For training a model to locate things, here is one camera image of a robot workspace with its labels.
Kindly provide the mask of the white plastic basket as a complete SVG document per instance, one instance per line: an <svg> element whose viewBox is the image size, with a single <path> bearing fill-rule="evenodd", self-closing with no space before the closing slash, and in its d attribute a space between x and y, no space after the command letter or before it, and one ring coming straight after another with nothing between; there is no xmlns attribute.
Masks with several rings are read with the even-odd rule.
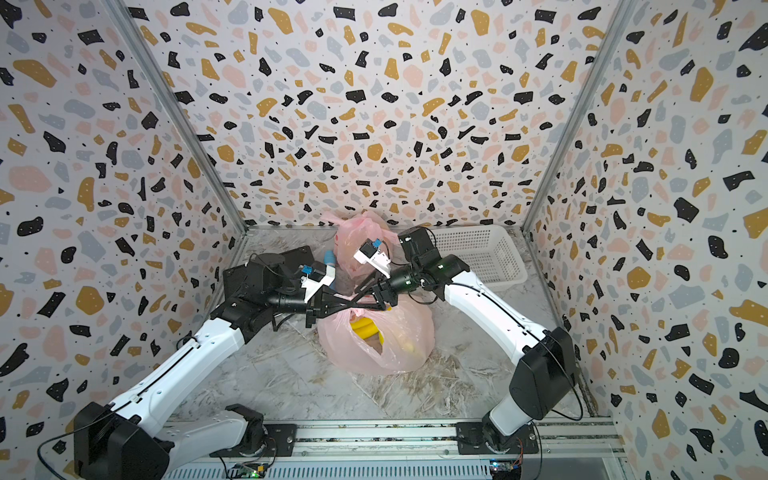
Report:
<svg viewBox="0 0 768 480"><path fill-rule="evenodd" d="M500 226L450 227L433 234L442 256L457 256L494 291L503 292L528 279L512 237Z"/></svg>

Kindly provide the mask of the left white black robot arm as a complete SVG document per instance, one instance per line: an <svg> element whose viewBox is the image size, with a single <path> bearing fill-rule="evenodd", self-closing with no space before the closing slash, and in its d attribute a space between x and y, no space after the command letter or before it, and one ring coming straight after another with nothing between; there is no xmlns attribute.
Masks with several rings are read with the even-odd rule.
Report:
<svg viewBox="0 0 768 480"><path fill-rule="evenodd" d="M74 419L74 471L84 479L160 479L212 454L259 457L276 449L261 413L233 404L168 430L186 397L224 360L279 314L309 323L352 308L383 311L386 297L368 287L351 298L331 288L331 268L298 250L252 255L224 278L225 299L196 333L155 371L106 405L92 402Z"/></svg>

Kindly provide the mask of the yellow banana bunch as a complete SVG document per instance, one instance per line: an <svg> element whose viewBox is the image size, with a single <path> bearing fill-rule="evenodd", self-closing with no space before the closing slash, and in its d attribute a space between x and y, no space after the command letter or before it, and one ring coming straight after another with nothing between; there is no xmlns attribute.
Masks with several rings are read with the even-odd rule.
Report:
<svg viewBox="0 0 768 480"><path fill-rule="evenodd" d="M375 322L367 317L360 317L350 322L350 327L353 332L358 335L362 340L367 340L371 337L379 335L379 329Z"/></svg>

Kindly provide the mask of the pink plastic bag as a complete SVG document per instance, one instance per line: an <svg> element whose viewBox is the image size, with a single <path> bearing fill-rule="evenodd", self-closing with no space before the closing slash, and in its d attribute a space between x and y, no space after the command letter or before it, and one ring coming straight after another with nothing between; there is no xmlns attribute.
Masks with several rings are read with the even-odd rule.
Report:
<svg viewBox="0 0 768 480"><path fill-rule="evenodd" d="M362 340L350 327L360 317L372 319L379 335ZM402 295L384 311L348 309L317 322L320 345L328 360L347 372L392 375L420 369L435 346L431 310Z"/></svg>
<svg viewBox="0 0 768 480"><path fill-rule="evenodd" d="M348 219L339 218L331 213L323 214L322 220L337 227L334 237L334 254L338 265L355 281L362 280L374 268L369 264L359 263L354 254L366 240L382 240L391 253L399 244L398 236L391 231L386 222L376 213L365 211Z"/></svg>

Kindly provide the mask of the light blue cylinder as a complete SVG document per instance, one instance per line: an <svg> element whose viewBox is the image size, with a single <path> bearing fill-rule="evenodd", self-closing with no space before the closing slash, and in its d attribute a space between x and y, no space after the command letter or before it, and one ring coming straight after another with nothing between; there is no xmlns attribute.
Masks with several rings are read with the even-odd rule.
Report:
<svg viewBox="0 0 768 480"><path fill-rule="evenodd" d="M337 260L334 252L332 250L327 250L324 253L324 263L328 266L336 267Z"/></svg>

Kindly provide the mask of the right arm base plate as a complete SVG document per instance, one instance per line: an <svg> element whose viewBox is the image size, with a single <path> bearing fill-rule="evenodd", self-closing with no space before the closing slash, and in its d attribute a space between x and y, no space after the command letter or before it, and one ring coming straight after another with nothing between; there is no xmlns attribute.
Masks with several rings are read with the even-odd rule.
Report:
<svg viewBox="0 0 768 480"><path fill-rule="evenodd" d="M540 452L532 424L525 424L514 434L504 435L488 420L459 422L455 426L460 455L514 455Z"/></svg>

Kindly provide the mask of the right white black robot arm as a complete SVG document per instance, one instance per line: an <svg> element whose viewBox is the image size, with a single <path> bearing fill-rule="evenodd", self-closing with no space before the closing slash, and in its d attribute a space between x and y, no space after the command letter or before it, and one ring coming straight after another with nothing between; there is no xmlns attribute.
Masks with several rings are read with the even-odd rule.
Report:
<svg viewBox="0 0 768 480"><path fill-rule="evenodd" d="M374 272L356 290L356 297L371 296L378 307L394 306L398 297L417 289L431 292L479 325L514 364L508 393L482 420L482 438L467 445L485 444L505 452L516 443L521 429L543 419L569 393L576 392L577 362L569 333L547 329L528 319L491 291L459 257L442 255L435 236L426 227L413 227L398 235L405 263L391 267L386 244L366 239L354 249L354 258Z"/></svg>

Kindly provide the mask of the black flat case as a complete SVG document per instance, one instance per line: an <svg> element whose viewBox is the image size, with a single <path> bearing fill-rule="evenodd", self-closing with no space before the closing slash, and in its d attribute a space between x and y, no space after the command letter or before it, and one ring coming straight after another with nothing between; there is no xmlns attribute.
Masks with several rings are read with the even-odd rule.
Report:
<svg viewBox="0 0 768 480"><path fill-rule="evenodd" d="M302 293L300 269L313 262L309 246L281 253L253 253L243 265L224 272L225 297L265 302L270 296Z"/></svg>

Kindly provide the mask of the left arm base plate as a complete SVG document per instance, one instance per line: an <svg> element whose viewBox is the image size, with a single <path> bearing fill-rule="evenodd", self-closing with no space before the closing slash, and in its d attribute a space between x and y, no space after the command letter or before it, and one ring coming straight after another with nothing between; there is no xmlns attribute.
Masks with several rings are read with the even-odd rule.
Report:
<svg viewBox="0 0 768 480"><path fill-rule="evenodd" d="M243 439L234 447L210 454L210 457L274 458L290 457L297 436L293 423L268 423L247 427Z"/></svg>

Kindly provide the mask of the aluminium front rail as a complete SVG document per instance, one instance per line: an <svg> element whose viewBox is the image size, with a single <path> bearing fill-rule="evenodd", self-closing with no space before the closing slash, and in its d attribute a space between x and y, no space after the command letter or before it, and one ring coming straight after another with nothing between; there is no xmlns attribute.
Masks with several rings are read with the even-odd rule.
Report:
<svg viewBox="0 0 768 480"><path fill-rule="evenodd" d="M459 420L269 422L267 449L172 465L167 479L631 479L606 418L547 418L525 426L510 450L480 443Z"/></svg>

